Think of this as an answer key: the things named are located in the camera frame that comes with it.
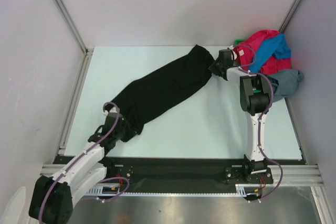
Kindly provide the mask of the black t shirt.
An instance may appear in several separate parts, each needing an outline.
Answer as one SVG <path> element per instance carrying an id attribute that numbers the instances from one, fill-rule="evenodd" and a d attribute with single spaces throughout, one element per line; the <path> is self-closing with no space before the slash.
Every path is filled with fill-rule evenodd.
<path id="1" fill-rule="evenodd" d="M 140 134 L 144 125 L 185 101 L 210 80 L 214 62 L 210 52 L 199 45 L 146 76 L 132 81 L 112 103 L 133 131 Z"/>

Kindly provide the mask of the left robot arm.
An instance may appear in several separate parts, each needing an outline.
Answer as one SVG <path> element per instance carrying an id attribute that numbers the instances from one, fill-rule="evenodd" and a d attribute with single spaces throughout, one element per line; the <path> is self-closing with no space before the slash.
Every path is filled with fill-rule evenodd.
<path id="1" fill-rule="evenodd" d="M 39 223 L 67 223 L 76 204 L 99 183 L 115 181 L 110 198 L 96 199 L 101 203 L 111 201 L 125 193 L 130 181 L 116 172 L 115 165 L 106 155 L 117 141 L 126 142 L 137 131 L 117 112 L 109 112 L 103 125 L 89 137 L 80 154 L 50 177 L 40 176 L 34 187 L 28 215 Z"/>

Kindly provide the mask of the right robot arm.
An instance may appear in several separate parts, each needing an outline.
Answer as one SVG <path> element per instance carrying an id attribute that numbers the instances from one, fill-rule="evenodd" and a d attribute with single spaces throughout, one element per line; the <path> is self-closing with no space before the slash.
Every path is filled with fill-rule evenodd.
<path id="1" fill-rule="evenodd" d="M 267 158 L 264 149 L 264 132 L 267 113 L 273 103 L 272 86 L 260 73 L 244 70 L 234 60 L 229 48 L 218 52 L 210 71 L 239 87 L 239 102 L 247 119 L 247 151 L 244 155 L 242 176 L 249 183 L 254 183 L 267 171 Z"/>

